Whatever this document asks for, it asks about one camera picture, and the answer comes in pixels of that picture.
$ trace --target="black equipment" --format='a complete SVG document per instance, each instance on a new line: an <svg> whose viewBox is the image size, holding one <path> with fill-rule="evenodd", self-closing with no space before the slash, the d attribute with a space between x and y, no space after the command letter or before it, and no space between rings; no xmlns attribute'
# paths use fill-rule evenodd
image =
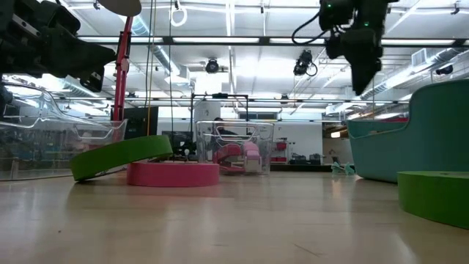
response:
<svg viewBox="0 0 469 264"><path fill-rule="evenodd" d="M311 51L305 50L296 61L296 65L293 68L293 73L295 76L303 76L305 74L308 76L315 76L317 73L317 67L316 73L314 75L308 73L308 70L311 66L316 67L316 65L313 63L313 55L311 55Z"/></svg>
<svg viewBox="0 0 469 264"><path fill-rule="evenodd" d="M453 65L449 65L446 67L442 67L441 69L438 69L435 71L437 75L448 75L453 73Z"/></svg>
<svg viewBox="0 0 469 264"><path fill-rule="evenodd" d="M292 35L296 44L309 44L330 32L325 41L331 59L344 56L352 68L352 86L361 95L374 75L381 70L383 56L381 37L384 34L388 4L399 0L321 0L320 11L298 27ZM319 17L323 32L312 40L298 43L295 35Z"/></svg>
<svg viewBox="0 0 469 264"><path fill-rule="evenodd" d="M125 109L124 117L127 119L125 129L125 139L135 139L147 135L148 126L148 108L129 108ZM151 107L149 110L149 134L156 135L158 132L158 107Z"/></svg>
<svg viewBox="0 0 469 264"><path fill-rule="evenodd" d="M220 70L220 65L218 65L217 60L209 59L207 66L205 66L205 71L207 71L207 73L217 73L218 70Z"/></svg>
<svg viewBox="0 0 469 264"><path fill-rule="evenodd" d="M50 73L72 76L92 92L103 86L104 65L116 59L110 48L79 40L80 21L49 1L0 1L0 75L26 73L40 78ZM5 89L0 87L0 113Z"/></svg>

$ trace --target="red pole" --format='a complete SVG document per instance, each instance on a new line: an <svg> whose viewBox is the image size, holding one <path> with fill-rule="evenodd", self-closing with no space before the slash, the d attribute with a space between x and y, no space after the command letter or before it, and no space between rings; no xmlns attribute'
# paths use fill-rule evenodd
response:
<svg viewBox="0 0 469 264"><path fill-rule="evenodd" d="M128 40L132 31L133 18L128 17L125 21L124 32L122 32L121 41L119 43L119 54L116 60L116 94L114 97L114 115L113 121L124 120L124 99L125 99L125 83L127 80L127 72L129 71L128 63Z"/></svg>

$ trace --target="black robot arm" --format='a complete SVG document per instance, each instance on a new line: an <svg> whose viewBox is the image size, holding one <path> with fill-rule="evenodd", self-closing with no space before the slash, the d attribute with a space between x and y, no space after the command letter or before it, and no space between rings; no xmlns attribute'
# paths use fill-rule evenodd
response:
<svg viewBox="0 0 469 264"><path fill-rule="evenodd" d="M326 53L331 59L344 56L352 69L352 86L361 95L374 75L381 70L385 18L388 5L399 0L321 0L319 17ZM296 30L292 35L295 42Z"/></svg>

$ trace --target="fluorescent light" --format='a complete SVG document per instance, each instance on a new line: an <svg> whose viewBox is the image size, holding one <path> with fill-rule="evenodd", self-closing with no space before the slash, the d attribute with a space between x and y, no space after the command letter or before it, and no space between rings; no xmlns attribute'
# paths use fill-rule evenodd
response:
<svg viewBox="0 0 469 264"><path fill-rule="evenodd" d="M168 76L164 79L164 81L168 84L173 83L173 84L188 84L189 80L180 76L176 76L174 74L171 74L171 76Z"/></svg>
<svg viewBox="0 0 469 264"><path fill-rule="evenodd" d="M78 39L86 42L94 43L118 43L119 37L78 37Z"/></svg>
<svg viewBox="0 0 469 264"><path fill-rule="evenodd" d="M410 100L412 97L412 94L410 95L405 95L403 98L400 98L399 100Z"/></svg>
<svg viewBox="0 0 469 264"><path fill-rule="evenodd" d="M340 137L340 132L334 132L330 134L330 137L333 139L337 139Z"/></svg>
<svg viewBox="0 0 469 264"><path fill-rule="evenodd" d="M17 95L17 96L31 96L31 95L39 96L43 93L36 89L31 89L31 88L26 88L26 87L16 87L13 85L5 85L5 88L7 88L9 92L12 92L14 95Z"/></svg>
<svg viewBox="0 0 469 264"><path fill-rule="evenodd" d="M361 114L351 114L347 119L348 120L354 120L356 118L361 117Z"/></svg>
<svg viewBox="0 0 469 264"><path fill-rule="evenodd" d="M91 43L119 43L119 37L78 37L79 40L83 40L86 42L91 42ZM132 43L151 43L155 41L155 43L162 43L163 38L162 37L150 37L148 41L148 37L132 37L131 42Z"/></svg>
<svg viewBox="0 0 469 264"><path fill-rule="evenodd" d="M25 103L27 105L30 105L30 106L33 106L35 108L39 108L39 103L37 103L36 101L34 100L31 100L31 99L25 99L25 100L21 100L21 99L16 99L18 102L22 102L22 103Z"/></svg>
<svg viewBox="0 0 469 264"><path fill-rule="evenodd" d="M176 43L258 43L258 37L175 37Z"/></svg>
<svg viewBox="0 0 469 264"><path fill-rule="evenodd" d="M152 42L162 43L163 38L162 37L150 37L149 42L148 42L148 37L132 37L131 42L132 43L148 43L148 44L151 44Z"/></svg>
<svg viewBox="0 0 469 264"><path fill-rule="evenodd" d="M382 120L382 119L388 119L388 118L391 118L391 117L395 117L395 116L398 116L400 114L401 113L386 113L386 114L380 114L380 115L378 115L374 118Z"/></svg>
<svg viewBox="0 0 469 264"><path fill-rule="evenodd" d="M253 99L254 102L263 102L263 103L294 103L296 100L294 99Z"/></svg>
<svg viewBox="0 0 469 264"><path fill-rule="evenodd" d="M312 99L337 99L338 95L316 94Z"/></svg>
<svg viewBox="0 0 469 264"><path fill-rule="evenodd" d="M381 41L382 45L451 45L454 40L387 40Z"/></svg>
<svg viewBox="0 0 469 264"><path fill-rule="evenodd" d="M307 37L297 37L295 40L299 43L303 43L305 41L311 40L311 38ZM275 37L270 39L270 43L272 44L293 44L291 37ZM318 39L313 41L311 44L324 44L324 39Z"/></svg>
<svg viewBox="0 0 469 264"><path fill-rule="evenodd" d="M74 104L70 105L70 108L73 109L73 110L85 113L85 114L107 116L107 113L105 113L104 111L94 109L94 108L89 107L89 106L84 106L82 104L74 103Z"/></svg>

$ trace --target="security camera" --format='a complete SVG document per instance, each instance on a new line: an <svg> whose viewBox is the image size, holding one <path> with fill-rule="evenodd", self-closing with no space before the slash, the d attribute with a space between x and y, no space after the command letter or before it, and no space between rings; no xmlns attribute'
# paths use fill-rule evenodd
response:
<svg viewBox="0 0 469 264"><path fill-rule="evenodd" d="M207 65L205 66L205 71L207 71L207 73L217 73L219 69L220 65L218 65L216 59L209 59Z"/></svg>

